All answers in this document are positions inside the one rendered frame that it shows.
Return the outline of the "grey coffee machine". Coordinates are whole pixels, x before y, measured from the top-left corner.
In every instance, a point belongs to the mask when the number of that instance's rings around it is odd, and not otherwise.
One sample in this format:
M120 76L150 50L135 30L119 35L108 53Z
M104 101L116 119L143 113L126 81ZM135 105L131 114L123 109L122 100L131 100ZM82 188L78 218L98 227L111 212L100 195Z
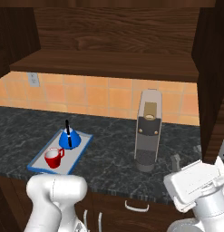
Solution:
M141 92L137 113L134 161L138 170L151 172L158 158L162 123L162 95L154 89Z

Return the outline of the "grey wall socket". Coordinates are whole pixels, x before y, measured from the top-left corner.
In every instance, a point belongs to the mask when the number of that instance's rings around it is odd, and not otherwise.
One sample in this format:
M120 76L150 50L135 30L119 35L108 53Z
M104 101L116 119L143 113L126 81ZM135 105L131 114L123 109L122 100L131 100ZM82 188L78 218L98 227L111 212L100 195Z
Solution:
M29 81L31 87L39 87L40 86L38 74L36 72L29 72L27 74L27 77L28 77L28 81Z

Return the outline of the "dark wood base cabinet door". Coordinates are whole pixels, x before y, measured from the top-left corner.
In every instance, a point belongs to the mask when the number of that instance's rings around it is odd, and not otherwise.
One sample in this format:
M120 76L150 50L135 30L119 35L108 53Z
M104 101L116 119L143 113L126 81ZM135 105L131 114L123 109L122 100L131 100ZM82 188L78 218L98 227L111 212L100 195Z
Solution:
M32 212L32 201L27 197L26 183L26 180L0 177L0 189L21 231L24 231ZM87 191L85 198L75 205L75 211L80 220L83 220L84 212L87 212L87 228L90 232L94 232L93 199L90 190Z

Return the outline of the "blue tray with grey inside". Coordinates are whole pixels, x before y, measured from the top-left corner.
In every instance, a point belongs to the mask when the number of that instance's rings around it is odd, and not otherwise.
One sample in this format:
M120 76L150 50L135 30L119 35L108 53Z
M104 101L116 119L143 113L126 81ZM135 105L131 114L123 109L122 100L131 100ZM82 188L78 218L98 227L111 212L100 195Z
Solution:
M62 129L58 130L54 134L54 136L46 143L46 145L39 151L39 153L33 158L33 160L26 166L28 170L39 173L62 175L70 175L73 172L73 169L77 165L81 156L84 154L87 147L92 142L93 135L77 131L82 139L80 145L72 150L66 150L64 152L64 157L61 160L60 166L56 169L51 169L44 159L44 153L50 148L60 149L59 139L62 131Z

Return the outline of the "dark wood drawer front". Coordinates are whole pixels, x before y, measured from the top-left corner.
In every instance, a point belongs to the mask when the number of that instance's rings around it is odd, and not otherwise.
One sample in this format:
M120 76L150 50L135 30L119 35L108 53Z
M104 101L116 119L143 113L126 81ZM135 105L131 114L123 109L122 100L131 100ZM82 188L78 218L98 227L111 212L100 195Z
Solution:
M166 232L171 223L193 218L174 205L93 193L94 216L102 212L102 232Z

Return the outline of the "dark wood wall cabinet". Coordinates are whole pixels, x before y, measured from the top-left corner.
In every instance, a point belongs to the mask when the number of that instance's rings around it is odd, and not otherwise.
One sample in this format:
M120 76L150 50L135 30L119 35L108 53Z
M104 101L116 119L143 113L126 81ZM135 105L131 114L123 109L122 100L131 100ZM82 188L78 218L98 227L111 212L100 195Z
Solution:
M13 71L195 82L197 8L34 9L41 49Z

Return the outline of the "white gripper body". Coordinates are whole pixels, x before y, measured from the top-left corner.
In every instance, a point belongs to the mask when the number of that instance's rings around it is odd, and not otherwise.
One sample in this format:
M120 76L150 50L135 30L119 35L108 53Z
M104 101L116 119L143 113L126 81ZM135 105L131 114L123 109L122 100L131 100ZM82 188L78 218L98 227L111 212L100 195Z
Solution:
M218 186L221 177L220 159L214 165L203 163L200 159L182 168L180 171L164 177L163 183L174 202L176 209L191 209L195 200L206 189Z

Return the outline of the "red mug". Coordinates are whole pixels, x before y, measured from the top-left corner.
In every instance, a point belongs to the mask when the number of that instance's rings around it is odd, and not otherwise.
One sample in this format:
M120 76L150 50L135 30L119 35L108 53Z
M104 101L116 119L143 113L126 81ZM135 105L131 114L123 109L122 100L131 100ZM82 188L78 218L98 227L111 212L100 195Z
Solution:
M64 149L50 148L44 154L44 159L51 169L56 169L64 157Z

